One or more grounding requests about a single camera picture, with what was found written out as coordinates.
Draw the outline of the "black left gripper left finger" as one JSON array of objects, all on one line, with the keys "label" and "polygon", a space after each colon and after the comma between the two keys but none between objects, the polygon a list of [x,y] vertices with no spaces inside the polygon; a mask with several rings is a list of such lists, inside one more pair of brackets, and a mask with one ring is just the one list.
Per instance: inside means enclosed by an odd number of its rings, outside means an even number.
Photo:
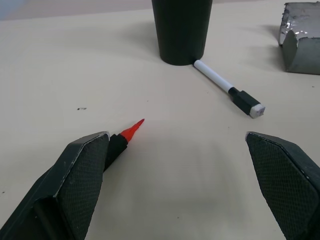
[{"label": "black left gripper left finger", "polygon": [[69,143],[0,229],[0,240],[85,240],[109,140],[102,131]]}]

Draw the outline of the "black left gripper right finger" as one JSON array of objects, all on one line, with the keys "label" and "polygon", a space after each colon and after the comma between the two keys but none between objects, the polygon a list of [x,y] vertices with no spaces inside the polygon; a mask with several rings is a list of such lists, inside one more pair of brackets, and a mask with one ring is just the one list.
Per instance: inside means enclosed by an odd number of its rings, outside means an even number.
[{"label": "black left gripper right finger", "polygon": [[286,240],[320,240],[320,167],[295,143],[246,134],[261,193]]}]

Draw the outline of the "black pen with red tip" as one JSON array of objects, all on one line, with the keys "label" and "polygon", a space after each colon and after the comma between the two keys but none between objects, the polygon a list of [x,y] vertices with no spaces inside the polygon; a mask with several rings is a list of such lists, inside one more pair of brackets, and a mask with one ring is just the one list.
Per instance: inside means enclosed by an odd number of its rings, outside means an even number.
[{"label": "black pen with red tip", "polygon": [[141,119],[130,128],[123,130],[119,134],[113,134],[110,137],[103,171],[109,168],[113,162],[126,150],[129,142],[132,140],[134,134],[144,121],[145,119]]}]

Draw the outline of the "white marker with black cap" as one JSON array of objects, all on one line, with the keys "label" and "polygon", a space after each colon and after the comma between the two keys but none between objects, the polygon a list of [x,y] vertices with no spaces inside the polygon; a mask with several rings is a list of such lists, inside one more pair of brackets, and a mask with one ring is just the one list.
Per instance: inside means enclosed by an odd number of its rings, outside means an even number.
[{"label": "white marker with black cap", "polygon": [[256,119],[264,114],[266,108],[258,100],[243,90],[239,91],[210,67],[205,65],[201,60],[196,60],[193,66],[225,91],[229,95],[231,101],[246,115],[250,116],[252,119]]}]

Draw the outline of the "grey rectangular box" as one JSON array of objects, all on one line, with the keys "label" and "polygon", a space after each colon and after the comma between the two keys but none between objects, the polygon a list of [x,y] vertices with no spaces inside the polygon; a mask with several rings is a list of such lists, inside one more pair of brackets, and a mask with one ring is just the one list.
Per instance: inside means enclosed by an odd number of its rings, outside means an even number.
[{"label": "grey rectangular box", "polygon": [[278,44],[285,70],[320,75],[320,1],[284,5]]}]

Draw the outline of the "black tapered cup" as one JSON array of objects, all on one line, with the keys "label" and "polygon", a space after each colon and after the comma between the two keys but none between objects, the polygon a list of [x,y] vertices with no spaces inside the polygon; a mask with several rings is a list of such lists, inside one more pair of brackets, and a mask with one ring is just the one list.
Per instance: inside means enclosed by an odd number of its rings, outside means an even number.
[{"label": "black tapered cup", "polygon": [[160,58],[192,65],[204,55],[213,0],[151,0]]}]

